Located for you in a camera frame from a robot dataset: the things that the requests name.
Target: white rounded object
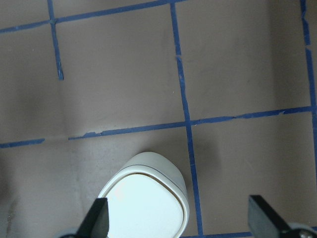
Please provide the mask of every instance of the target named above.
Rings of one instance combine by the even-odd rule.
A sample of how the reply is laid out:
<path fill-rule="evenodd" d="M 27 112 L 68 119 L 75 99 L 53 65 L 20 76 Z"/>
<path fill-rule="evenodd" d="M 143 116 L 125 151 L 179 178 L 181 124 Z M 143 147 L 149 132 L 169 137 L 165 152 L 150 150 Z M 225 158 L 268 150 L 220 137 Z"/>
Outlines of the white rounded object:
<path fill-rule="evenodd" d="M 188 223 L 184 178 L 157 153 L 130 159 L 98 197 L 108 198 L 108 238 L 178 238 Z"/>

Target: white flat top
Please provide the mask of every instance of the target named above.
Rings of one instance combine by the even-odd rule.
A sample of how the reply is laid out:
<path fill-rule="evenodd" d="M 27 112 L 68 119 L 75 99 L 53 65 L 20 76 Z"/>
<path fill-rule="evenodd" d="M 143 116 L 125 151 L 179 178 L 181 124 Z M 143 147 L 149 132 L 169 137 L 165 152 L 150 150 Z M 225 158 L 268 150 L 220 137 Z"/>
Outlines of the white flat top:
<path fill-rule="evenodd" d="M 183 210 L 164 186 L 146 175 L 129 175 L 106 196 L 109 238 L 173 238 Z"/>

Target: white container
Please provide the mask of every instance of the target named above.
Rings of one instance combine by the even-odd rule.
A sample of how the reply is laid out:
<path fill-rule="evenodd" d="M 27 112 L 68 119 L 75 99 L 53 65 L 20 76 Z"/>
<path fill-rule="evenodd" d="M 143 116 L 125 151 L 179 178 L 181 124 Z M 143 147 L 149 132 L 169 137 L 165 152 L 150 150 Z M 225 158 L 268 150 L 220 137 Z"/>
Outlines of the white container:
<path fill-rule="evenodd" d="M 98 197 L 108 198 L 108 238 L 178 238 L 188 223 L 184 178 L 157 153 L 134 156 Z"/>

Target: blue grid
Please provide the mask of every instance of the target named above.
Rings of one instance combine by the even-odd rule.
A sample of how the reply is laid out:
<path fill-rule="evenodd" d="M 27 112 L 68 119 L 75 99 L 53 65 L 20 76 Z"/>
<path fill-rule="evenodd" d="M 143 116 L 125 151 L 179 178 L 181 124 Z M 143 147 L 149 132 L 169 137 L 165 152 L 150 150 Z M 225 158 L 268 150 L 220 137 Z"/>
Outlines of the blue grid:
<path fill-rule="evenodd" d="M 50 16 L 49 20 L 0 29 L 0 34 L 20 31 L 20 30 L 26 30 L 26 29 L 39 27 L 39 26 L 42 26 L 45 24 L 50 24 L 51 30 L 52 30 L 52 39 L 53 39 L 53 46 L 54 46 L 54 51 L 55 51 L 55 59 L 56 59 L 58 79 L 63 80 L 64 76 L 63 76 L 61 59 L 60 59 L 60 54 L 59 54 L 58 40 L 57 40 L 57 36 L 56 36 L 56 27 L 55 27 L 56 24 L 62 23 L 62 22 L 67 22 L 67 21 L 75 21 L 75 20 L 81 20 L 81 19 L 86 19 L 86 18 L 91 18 L 91 17 L 105 16 L 105 15 L 110 15 L 110 14 L 116 14 L 116 13 L 121 13 L 121 12 L 126 12 L 126 11 L 133 11 L 133 10 L 139 10 L 139 9 L 169 4 L 170 5 L 171 19 L 172 19 L 175 52 L 176 52 L 176 59 L 177 59 L 177 69 L 178 69 L 179 84 L 180 84 L 180 89 L 181 89 L 181 98 L 182 98 L 185 121 L 166 123 L 166 124 L 157 124 L 157 125 L 147 125 L 147 126 L 140 126 L 140 127 L 133 127 L 133 128 L 106 130 L 106 131 L 102 131 L 100 133 L 89 132 L 83 136 L 69 137 L 68 140 L 77 140 L 77 139 L 84 139 L 84 138 L 90 138 L 90 137 L 108 136 L 108 135 L 125 134 L 125 133 L 135 133 L 135 132 L 149 131 L 149 130 L 160 130 L 160 129 L 167 129 L 167 128 L 185 127 L 186 132 L 187 132 L 188 153 L 189 153 L 192 183 L 193 183 L 193 190 L 194 190 L 198 236 L 188 236 L 188 237 L 183 237 L 183 238 L 241 238 L 241 237 L 250 237 L 250 236 L 252 236 L 252 234 L 250 232 L 214 234 L 214 235 L 204 235 L 203 234 L 203 222 L 202 222 L 202 216 L 201 216 L 199 188 L 198 188 L 198 181 L 197 181 L 194 146 L 193 146 L 193 138 L 192 138 L 192 126 L 198 125 L 198 124 L 203 124 L 203 123 L 217 123 L 217 122 L 223 122 L 223 121 L 234 120 L 234 119 L 252 119 L 252 118 L 272 117 L 272 116 L 277 116 L 277 115 L 311 112 L 312 113 L 312 123 L 313 123 L 313 135 L 314 135 L 315 165 L 316 165 L 316 174 L 317 174 L 316 90 L 315 90 L 315 78 L 314 78 L 314 70 L 313 70 L 312 52 L 310 49 L 307 48 L 307 46 L 310 45 L 311 41 L 310 41 L 310 34 L 309 34 L 309 23 L 305 19 L 305 14 L 306 14 L 306 10 L 307 10 L 306 0 L 299 0 L 299 1 L 301 4 L 301 13 L 302 13 L 301 19 L 302 19 L 303 31 L 304 31 L 306 63 L 307 63 L 307 71 L 308 71 L 308 78 L 309 78 L 311 105 L 306 106 L 306 107 L 299 107 L 299 108 L 287 108 L 287 109 L 281 109 L 281 110 L 256 112 L 256 113 L 249 113 L 249 114 L 243 114 L 243 115 L 237 115 L 237 116 L 213 117 L 213 118 L 205 118 L 205 119 L 199 119 L 199 120 L 191 120 L 190 119 L 190 113 L 189 113 L 188 103 L 187 103 L 186 94 L 185 94 L 185 76 L 184 76 L 183 64 L 182 64 L 182 59 L 181 59 L 181 45 L 180 45 L 180 39 L 179 39 L 179 33 L 178 33 L 178 23 L 177 23 L 177 14 L 176 14 L 176 6 L 175 6 L 176 3 L 182 2 L 182 1 L 186 1 L 186 0 L 157 0 L 157 1 L 151 1 L 151 2 L 146 2 L 146 3 L 130 5 L 130 6 L 124 6 L 124 7 L 118 7 L 118 8 L 113 8 L 113 9 L 106 9 L 106 10 L 101 10 L 101 11 L 83 13 L 83 14 L 78 14 L 78 15 L 73 15 L 73 16 L 55 18 L 54 10 L 53 10 L 53 0 L 47 0 L 49 16 Z M 1 148 L 9 148 L 9 147 L 17 147 L 17 146 L 41 144 L 44 141 L 45 141 L 45 139 L 41 138 L 41 139 L 33 139 L 33 140 L 26 140 L 26 141 L 3 143 L 3 144 L 0 144 L 0 149 Z"/>

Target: dark stain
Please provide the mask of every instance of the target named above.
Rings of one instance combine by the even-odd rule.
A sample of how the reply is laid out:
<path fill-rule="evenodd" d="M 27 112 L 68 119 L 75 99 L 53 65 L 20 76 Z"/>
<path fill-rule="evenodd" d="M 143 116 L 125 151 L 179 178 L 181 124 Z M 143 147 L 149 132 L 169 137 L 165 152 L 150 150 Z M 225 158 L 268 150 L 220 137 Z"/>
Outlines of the dark stain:
<path fill-rule="evenodd" d="M 20 200 L 20 197 L 17 197 L 16 199 L 14 199 L 14 201 L 11 203 L 11 205 L 9 207 L 8 218 L 7 218 L 8 225 L 6 227 L 6 235 L 5 235 L 6 238 L 8 238 L 9 233 L 11 231 L 12 221 L 15 217 L 15 209 L 16 209 L 16 206 L 17 206 L 19 200 Z"/>

